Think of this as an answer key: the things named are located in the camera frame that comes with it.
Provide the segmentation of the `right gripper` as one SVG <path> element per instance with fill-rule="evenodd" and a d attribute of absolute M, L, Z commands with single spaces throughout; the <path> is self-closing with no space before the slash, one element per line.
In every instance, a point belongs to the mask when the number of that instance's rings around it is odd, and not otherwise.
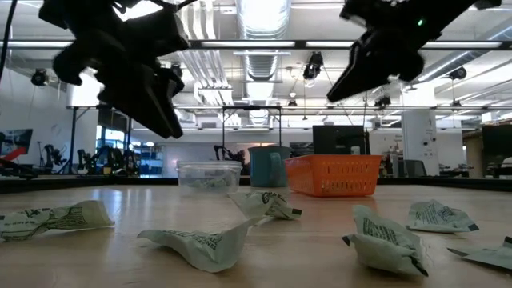
<path fill-rule="evenodd" d="M 365 29 L 350 47 L 349 65 L 327 93 L 338 102 L 388 84 L 398 75 L 388 48 L 419 50 L 438 38 L 437 0 L 345 0 L 339 17 Z"/>

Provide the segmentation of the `orange plastic basket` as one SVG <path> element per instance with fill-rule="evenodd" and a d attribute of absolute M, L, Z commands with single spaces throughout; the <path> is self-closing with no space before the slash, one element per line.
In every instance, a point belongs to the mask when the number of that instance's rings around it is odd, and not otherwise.
<path fill-rule="evenodd" d="M 375 192 L 380 155 L 311 154 L 285 160 L 288 187 L 319 198 L 365 197 Z"/>

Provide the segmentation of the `long horizontal metal rail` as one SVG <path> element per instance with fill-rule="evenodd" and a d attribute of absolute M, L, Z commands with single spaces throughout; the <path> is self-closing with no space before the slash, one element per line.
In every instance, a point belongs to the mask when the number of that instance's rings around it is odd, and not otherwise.
<path fill-rule="evenodd" d="M 510 110 L 512 106 L 175 106 L 178 110 Z"/>

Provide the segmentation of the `black monitor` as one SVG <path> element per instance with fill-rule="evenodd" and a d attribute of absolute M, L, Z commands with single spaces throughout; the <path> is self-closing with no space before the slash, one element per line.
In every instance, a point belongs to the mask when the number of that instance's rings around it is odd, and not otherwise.
<path fill-rule="evenodd" d="M 370 154 L 369 133 L 363 126 L 313 126 L 315 154 Z"/>

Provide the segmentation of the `black metal stand frame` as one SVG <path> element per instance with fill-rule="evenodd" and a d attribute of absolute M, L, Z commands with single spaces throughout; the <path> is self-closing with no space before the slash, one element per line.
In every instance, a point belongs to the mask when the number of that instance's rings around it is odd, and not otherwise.
<path fill-rule="evenodd" d="M 282 110 L 283 108 L 281 106 L 259 106 L 259 105 L 245 105 L 245 106 L 222 106 L 222 146 L 225 146 L 226 144 L 226 111 L 232 110 L 233 112 L 236 112 L 237 110 L 244 110 L 244 111 L 256 111 L 256 110 L 276 110 L 278 112 L 278 140 L 279 145 L 282 146 Z"/>

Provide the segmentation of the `silver ceiling air duct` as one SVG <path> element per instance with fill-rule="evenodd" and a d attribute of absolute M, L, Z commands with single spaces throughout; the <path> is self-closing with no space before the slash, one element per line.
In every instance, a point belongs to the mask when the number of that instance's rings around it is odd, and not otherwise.
<path fill-rule="evenodd" d="M 291 0 L 236 0 L 237 21 L 243 40 L 280 40 L 286 35 Z M 247 75 L 255 81 L 269 81 L 276 73 L 279 56 L 244 57 Z"/>

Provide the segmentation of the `black cabinet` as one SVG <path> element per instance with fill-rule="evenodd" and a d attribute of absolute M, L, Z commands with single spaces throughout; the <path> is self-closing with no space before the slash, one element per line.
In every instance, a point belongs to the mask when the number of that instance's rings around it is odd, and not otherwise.
<path fill-rule="evenodd" d="M 486 175 L 512 177 L 512 125 L 482 128 Z"/>

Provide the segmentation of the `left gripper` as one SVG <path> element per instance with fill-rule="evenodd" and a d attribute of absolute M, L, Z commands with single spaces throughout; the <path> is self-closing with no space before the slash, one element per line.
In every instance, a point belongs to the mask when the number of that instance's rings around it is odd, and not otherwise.
<path fill-rule="evenodd" d="M 180 138 L 182 127 L 173 96 L 185 87 L 158 58 L 189 48 L 182 21 L 173 8 L 90 28 L 77 38 L 101 43 L 98 80 L 105 85 L 98 99 L 134 119 L 162 138 Z"/>

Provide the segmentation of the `black table frame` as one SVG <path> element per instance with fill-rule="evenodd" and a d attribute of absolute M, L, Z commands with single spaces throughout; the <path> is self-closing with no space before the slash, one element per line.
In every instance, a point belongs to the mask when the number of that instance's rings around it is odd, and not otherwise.
<path fill-rule="evenodd" d="M 92 186 L 176 186 L 176 178 L 98 178 L 49 177 L 35 179 L 0 178 L 0 194 L 37 190 L 59 190 Z M 379 178 L 378 186 L 440 186 L 472 190 L 512 192 L 512 180 L 477 178 Z"/>

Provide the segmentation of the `teal mug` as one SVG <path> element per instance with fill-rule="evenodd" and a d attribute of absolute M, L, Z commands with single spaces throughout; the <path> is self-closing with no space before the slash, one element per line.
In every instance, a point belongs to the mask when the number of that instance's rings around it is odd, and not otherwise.
<path fill-rule="evenodd" d="M 255 146 L 249 148 L 250 184 L 253 187 L 286 187 L 285 160 L 290 158 L 286 146 Z"/>

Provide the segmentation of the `clear plastic container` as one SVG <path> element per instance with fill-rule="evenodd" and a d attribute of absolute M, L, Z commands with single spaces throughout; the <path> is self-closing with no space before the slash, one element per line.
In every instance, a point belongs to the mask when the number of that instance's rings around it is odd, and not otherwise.
<path fill-rule="evenodd" d="M 176 172 L 178 185 L 187 193 L 229 194 L 238 191 L 242 165 L 240 162 L 232 161 L 178 162 Z M 191 189 L 186 185 L 193 180 L 212 180 L 216 178 L 229 179 L 231 185 L 221 189 Z"/>

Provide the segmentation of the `wall screen with picture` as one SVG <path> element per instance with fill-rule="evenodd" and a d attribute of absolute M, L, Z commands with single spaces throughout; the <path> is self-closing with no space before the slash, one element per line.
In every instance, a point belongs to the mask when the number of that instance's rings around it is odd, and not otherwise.
<path fill-rule="evenodd" d="M 32 129 L 0 130 L 0 158 L 12 161 L 28 154 L 32 134 Z"/>

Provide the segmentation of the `white square pillar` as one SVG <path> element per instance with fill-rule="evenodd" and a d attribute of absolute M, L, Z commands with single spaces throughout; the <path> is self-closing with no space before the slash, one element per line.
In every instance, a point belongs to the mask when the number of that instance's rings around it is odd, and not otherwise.
<path fill-rule="evenodd" d="M 434 89 L 411 86 L 402 93 L 402 136 L 404 158 L 422 161 L 427 176 L 439 175 L 437 106 Z"/>

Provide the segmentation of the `dark office chair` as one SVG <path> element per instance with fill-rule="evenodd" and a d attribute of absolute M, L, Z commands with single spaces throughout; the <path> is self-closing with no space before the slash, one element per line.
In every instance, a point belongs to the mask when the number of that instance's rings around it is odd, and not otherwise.
<path fill-rule="evenodd" d="M 421 160 L 404 160 L 404 175 L 407 178 L 420 178 L 427 176 L 426 168 Z"/>

